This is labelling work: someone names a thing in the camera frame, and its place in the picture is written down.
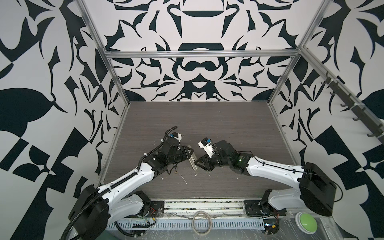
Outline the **white remote control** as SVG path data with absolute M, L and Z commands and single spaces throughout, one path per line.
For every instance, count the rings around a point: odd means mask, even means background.
M 198 169 L 198 167 L 195 165 L 195 160 L 197 160 L 197 157 L 196 157 L 196 154 L 195 154 L 195 151 L 192 155 L 192 168 L 194 171 L 196 171 Z

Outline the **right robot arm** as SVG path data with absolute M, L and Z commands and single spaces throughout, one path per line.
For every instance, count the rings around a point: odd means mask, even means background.
M 316 164 L 293 166 L 267 161 L 250 151 L 237 151 L 225 140 L 214 144 L 204 138 L 198 145 L 205 155 L 198 158 L 195 165 L 205 171 L 228 166 L 239 175 L 265 178 L 289 186 L 285 190 L 266 190 L 257 203 L 257 217 L 300 208 L 308 208 L 321 216 L 332 216 L 338 184 Z

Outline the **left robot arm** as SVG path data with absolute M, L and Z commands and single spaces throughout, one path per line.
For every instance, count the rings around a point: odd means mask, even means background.
M 176 129 L 166 130 L 161 143 L 143 154 L 138 166 L 127 174 L 97 188 L 90 185 L 83 189 L 60 238 L 66 240 L 70 230 L 75 229 L 75 240 L 95 240 L 109 224 L 126 216 L 145 215 L 151 200 L 137 189 L 163 173 L 170 174 L 194 153 L 192 148 L 181 145 L 182 135 Z

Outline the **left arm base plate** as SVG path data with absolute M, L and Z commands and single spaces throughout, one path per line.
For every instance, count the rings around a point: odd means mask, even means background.
M 164 214 L 165 202 L 164 201 L 149 201 L 144 204 L 141 210 L 141 216 L 147 218 L 162 217 Z

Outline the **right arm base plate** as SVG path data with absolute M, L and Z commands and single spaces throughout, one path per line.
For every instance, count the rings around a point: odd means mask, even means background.
M 248 217 L 268 217 L 275 214 L 286 216 L 286 209 L 276 210 L 268 202 L 262 200 L 245 200 L 245 211 Z

